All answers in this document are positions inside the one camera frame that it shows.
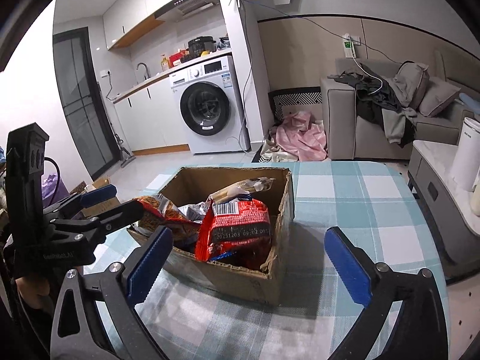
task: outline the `purple bag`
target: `purple bag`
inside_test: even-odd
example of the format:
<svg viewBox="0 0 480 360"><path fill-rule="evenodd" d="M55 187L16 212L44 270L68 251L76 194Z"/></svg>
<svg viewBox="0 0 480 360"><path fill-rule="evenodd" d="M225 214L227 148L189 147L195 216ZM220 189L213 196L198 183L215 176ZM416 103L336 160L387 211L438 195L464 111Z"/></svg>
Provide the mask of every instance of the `purple bag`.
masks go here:
<svg viewBox="0 0 480 360"><path fill-rule="evenodd" d="M49 175L45 180L42 181L42 203L43 208L46 208L50 205L50 200L52 200L53 192L55 191L55 186L57 185L57 175ZM67 187L60 177L60 183L58 185L57 193L53 199L52 204L66 198L69 195Z"/></svg>

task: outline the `washing machine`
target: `washing machine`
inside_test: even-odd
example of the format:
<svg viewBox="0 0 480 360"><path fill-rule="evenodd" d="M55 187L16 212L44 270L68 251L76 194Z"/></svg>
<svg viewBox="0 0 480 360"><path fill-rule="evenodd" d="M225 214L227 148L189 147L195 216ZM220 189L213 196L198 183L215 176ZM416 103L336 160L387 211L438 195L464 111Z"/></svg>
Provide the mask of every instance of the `washing machine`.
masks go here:
<svg viewBox="0 0 480 360"><path fill-rule="evenodd" d="M193 154L250 150L231 55L186 67L169 78Z"/></svg>

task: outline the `backsplash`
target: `backsplash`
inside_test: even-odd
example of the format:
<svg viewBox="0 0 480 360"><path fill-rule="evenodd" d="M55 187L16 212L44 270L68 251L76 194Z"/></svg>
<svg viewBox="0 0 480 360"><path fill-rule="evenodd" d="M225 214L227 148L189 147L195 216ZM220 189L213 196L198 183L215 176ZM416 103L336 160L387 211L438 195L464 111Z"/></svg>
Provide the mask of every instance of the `backsplash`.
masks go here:
<svg viewBox="0 0 480 360"><path fill-rule="evenodd" d="M148 66L150 75L154 76L162 71L160 64L162 54L168 58L179 48L188 48L188 42L197 36L213 36L218 42L218 38L225 36L226 33L227 28L220 5L178 23L163 23L130 46L133 68L135 69L138 63L144 62ZM135 70L139 83L143 81L144 74L143 66Z"/></svg>

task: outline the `sofa armrest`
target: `sofa armrest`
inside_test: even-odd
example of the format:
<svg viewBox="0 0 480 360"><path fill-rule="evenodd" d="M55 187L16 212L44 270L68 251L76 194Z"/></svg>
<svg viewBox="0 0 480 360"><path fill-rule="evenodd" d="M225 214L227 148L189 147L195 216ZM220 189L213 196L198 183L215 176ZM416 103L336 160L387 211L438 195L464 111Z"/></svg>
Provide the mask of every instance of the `sofa armrest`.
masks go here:
<svg viewBox="0 0 480 360"><path fill-rule="evenodd" d="M459 130L462 130L463 119L475 117L473 112L458 99L455 99L439 116L448 119Z"/></svg>
<svg viewBox="0 0 480 360"><path fill-rule="evenodd" d="M351 160L355 156L355 90L327 78L322 78L320 85L328 156L332 160Z"/></svg>

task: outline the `pink cloth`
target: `pink cloth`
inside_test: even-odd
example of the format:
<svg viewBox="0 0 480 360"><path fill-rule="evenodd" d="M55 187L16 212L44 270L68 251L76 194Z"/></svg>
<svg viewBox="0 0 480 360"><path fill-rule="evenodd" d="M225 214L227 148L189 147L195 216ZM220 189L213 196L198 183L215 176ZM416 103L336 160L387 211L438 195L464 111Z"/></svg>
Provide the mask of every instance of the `pink cloth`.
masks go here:
<svg viewBox="0 0 480 360"><path fill-rule="evenodd" d="M323 126L310 122L310 111L286 116L277 127L275 142L299 161L323 161L327 157L327 138Z"/></svg>

